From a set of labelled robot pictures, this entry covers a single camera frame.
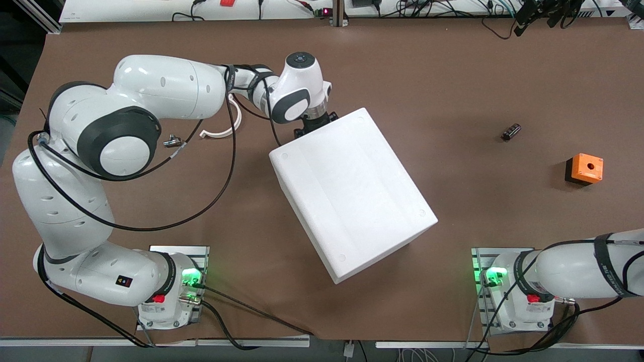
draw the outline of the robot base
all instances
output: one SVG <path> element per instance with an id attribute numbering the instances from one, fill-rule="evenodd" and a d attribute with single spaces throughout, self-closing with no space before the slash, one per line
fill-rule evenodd
<path id="1" fill-rule="evenodd" d="M 152 246 L 150 251 L 169 253 L 175 261 L 176 278 L 162 303 L 143 303 L 138 306 L 138 317 L 146 329 L 167 330 L 198 322 L 201 315 L 199 301 L 202 291 L 184 285 L 184 280 L 198 276 L 205 282 L 209 247 Z"/>
<path id="2" fill-rule="evenodd" d="M 503 252 L 482 271 L 481 282 L 491 296 L 494 309 L 505 298 L 515 283 L 513 268 L 518 252 Z M 501 333 L 508 332 L 546 332 L 553 316 L 554 300 L 546 303 L 528 302 L 527 296 L 517 287 L 507 295 L 498 311 L 496 321 Z"/>

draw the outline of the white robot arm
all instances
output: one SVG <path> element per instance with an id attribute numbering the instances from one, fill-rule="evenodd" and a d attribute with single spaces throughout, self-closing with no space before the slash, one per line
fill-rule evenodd
<path id="1" fill-rule="evenodd" d="M 113 223 L 99 178 L 127 180 L 141 173 L 154 157 L 159 119 L 212 117 L 229 91 L 248 98 L 277 123 L 328 118 L 330 83 L 322 80 L 311 54 L 289 55 L 280 77 L 266 66 L 131 55 L 118 63 L 114 83 L 107 89 L 72 82 L 54 93 L 45 127 L 48 135 L 39 135 L 35 155 L 71 199 Z M 45 144 L 99 178 L 64 163 Z M 110 304 L 138 305 L 141 320 L 153 321 L 154 328 L 187 323 L 192 305 L 180 300 L 186 301 L 188 282 L 201 281 L 191 259 L 108 242 L 112 226 L 64 199 L 28 150 L 14 161 L 13 173 L 20 199 L 43 239 L 34 267 L 53 284 Z"/>
<path id="2" fill-rule="evenodd" d="M 644 229 L 625 231 L 539 251 L 505 252 L 482 281 L 495 308 L 500 305 L 502 330 L 547 330 L 555 300 L 644 295 L 642 256 Z"/>

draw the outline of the glowing green indicator light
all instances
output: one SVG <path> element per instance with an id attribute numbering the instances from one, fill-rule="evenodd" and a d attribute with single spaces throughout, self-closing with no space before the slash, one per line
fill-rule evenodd
<path id="1" fill-rule="evenodd" d="M 181 273 L 181 278 L 184 285 L 192 286 L 201 281 L 201 272 L 196 268 L 186 269 Z"/>
<path id="2" fill-rule="evenodd" d="M 502 284 L 503 277 L 507 274 L 506 268 L 492 267 L 485 271 L 488 287 L 496 287 Z"/>

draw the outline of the gray floor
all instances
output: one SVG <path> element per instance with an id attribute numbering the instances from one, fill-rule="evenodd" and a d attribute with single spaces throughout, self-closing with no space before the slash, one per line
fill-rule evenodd
<path id="1" fill-rule="evenodd" d="M 321 341 L 313 339 L 309 348 L 259 348 L 252 351 L 239 351 L 233 347 L 173 347 L 150 348 L 137 347 L 94 347 L 91 359 L 88 359 L 86 347 L 2 347 L 1 362 L 47 361 L 47 362 L 343 362 L 344 343 L 342 341 Z M 376 349 L 374 342 L 364 342 L 369 362 L 395 362 L 398 350 Z M 439 362 L 451 361 L 450 349 L 431 350 Z M 457 350 L 455 362 L 463 362 L 468 351 Z M 475 356 L 471 362 L 481 362 L 482 356 Z M 356 345 L 354 357 L 349 362 L 364 362 L 359 347 Z M 405 361 L 411 361 L 411 352 L 405 352 Z M 596 350 L 596 349 L 561 349 L 552 348 L 517 357 L 491 356 L 486 362 L 642 362 L 636 350 Z"/>

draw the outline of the brown table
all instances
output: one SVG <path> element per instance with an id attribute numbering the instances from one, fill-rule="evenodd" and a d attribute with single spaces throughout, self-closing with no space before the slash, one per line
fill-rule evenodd
<path id="1" fill-rule="evenodd" d="M 506 32 L 507 21 L 490 21 Z M 366 107 L 439 218 L 409 246 L 334 285 L 279 188 L 268 153 L 268 123 L 245 117 L 232 183 L 208 213 L 159 233 L 114 230 L 129 248 L 210 245 L 209 285 L 325 339 L 462 341 L 475 287 L 470 248 L 545 247 L 571 238 L 643 226 L 644 122 L 641 32 L 623 19 L 580 19 L 568 30 L 530 26 L 501 41 L 478 20 L 239 21 L 68 25 L 49 35 L 1 170 L 0 323 L 2 336 L 112 336 L 47 291 L 32 270 L 40 244 L 15 191 L 12 160 L 42 126 L 52 92 L 68 81 L 109 86 L 117 62 L 151 53 L 201 62 L 268 64 L 278 73 L 290 52 L 313 53 L 340 115 Z M 523 130 L 499 140 L 513 123 Z M 226 127 L 219 112 L 206 129 Z M 187 136 L 194 121 L 162 121 Z M 278 126 L 283 140 L 297 125 Z M 159 148 L 161 160 L 174 150 Z M 229 167 L 230 140 L 193 140 L 159 171 L 106 183 L 118 222 L 156 226 L 207 204 Z M 564 182 L 575 153 L 605 160 L 605 179 L 578 189 Z M 128 308 L 80 297 L 134 328 Z M 644 344 L 642 299 L 584 315 L 566 339 Z M 294 332 L 215 302 L 234 336 Z M 480 338 L 480 327 L 473 339 Z M 203 323 L 158 341 L 220 338 Z"/>

